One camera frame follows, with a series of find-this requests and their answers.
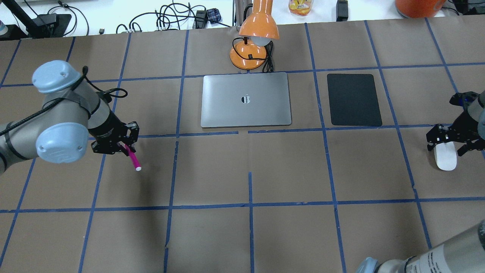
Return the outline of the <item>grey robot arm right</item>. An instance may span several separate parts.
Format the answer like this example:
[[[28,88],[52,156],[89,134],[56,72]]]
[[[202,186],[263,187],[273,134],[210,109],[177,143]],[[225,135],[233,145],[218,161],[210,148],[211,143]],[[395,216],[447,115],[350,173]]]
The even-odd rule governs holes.
[[[452,171],[458,157],[484,149],[484,98],[476,92],[457,93],[450,104],[463,107],[451,126],[436,124],[426,133],[427,149],[442,171]],[[438,244],[428,252],[405,260],[379,263],[367,257],[358,273],[483,273],[485,269],[484,221]]]

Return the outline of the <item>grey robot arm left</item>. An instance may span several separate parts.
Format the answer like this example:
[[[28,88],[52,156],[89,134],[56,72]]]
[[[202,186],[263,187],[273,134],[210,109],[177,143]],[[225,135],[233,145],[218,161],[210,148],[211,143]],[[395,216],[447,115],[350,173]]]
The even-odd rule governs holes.
[[[42,108],[24,119],[1,125],[1,173],[14,164],[41,158],[50,163],[73,163],[90,147],[94,153],[125,156],[136,152],[140,127],[122,122],[110,107],[121,88],[106,91],[71,64],[53,60],[42,64],[32,83],[45,96]]]

